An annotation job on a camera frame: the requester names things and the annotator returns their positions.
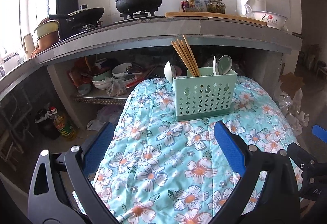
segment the mint green utensil holder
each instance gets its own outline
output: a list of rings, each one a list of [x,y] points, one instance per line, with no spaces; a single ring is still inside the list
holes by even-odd
[[[237,73],[213,75],[213,68],[199,68],[199,77],[173,79],[175,120],[187,121],[229,114]]]

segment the window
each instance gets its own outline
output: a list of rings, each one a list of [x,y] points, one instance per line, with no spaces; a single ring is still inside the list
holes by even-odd
[[[20,0],[0,0],[0,66],[5,73],[25,59],[19,5]]]

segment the wooden chopsticks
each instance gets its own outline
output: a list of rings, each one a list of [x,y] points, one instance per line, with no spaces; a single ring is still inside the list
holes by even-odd
[[[174,49],[186,65],[187,69],[191,72],[192,76],[200,76],[199,68],[197,67],[197,61],[194,58],[191,47],[187,42],[186,37],[183,37],[185,42],[183,40],[180,41],[177,38],[176,41],[171,41],[171,45],[173,45]]]

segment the frying pan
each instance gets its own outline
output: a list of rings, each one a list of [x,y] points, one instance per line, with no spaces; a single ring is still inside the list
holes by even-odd
[[[67,22],[71,22],[73,26],[84,26],[88,24],[96,24],[102,17],[104,8],[89,8],[87,4],[81,6],[80,10],[74,11],[70,14],[49,14],[49,19],[66,19]]]

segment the floral tablecloth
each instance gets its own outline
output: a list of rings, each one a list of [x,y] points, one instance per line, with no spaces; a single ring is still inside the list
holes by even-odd
[[[208,223],[240,178],[215,140],[218,120],[265,152],[276,153],[296,142],[277,105],[253,80],[237,77],[232,102],[229,115],[176,122],[172,85],[165,78],[137,85],[92,182],[117,220]],[[205,103],[213,101],[208,98]],[[293,167],[300,186],[301,170],[294,163]],[[244,213],[253,210],[265,177],[261,172]]]

